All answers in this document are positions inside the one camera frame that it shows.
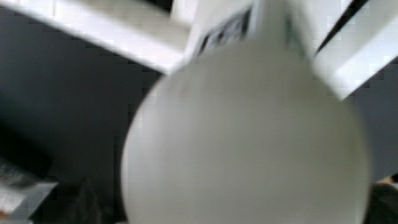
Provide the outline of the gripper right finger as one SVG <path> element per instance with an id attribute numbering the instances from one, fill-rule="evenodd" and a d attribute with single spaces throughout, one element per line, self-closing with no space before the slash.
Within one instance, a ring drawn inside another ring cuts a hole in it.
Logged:
<path id="1" fill-rule="evenodd" d="M 384 177 L 372 187 L 365 224 L 398 224 L 398 173 Z"/>

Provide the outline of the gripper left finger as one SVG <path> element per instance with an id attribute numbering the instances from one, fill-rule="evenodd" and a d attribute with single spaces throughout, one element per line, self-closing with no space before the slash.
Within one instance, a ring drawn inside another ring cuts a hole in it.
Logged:
<path id="1" fill-rule="evenodd" d="M 57 186 L 0 159 L 0 224 L 30 224 L 30 216 Z"/>

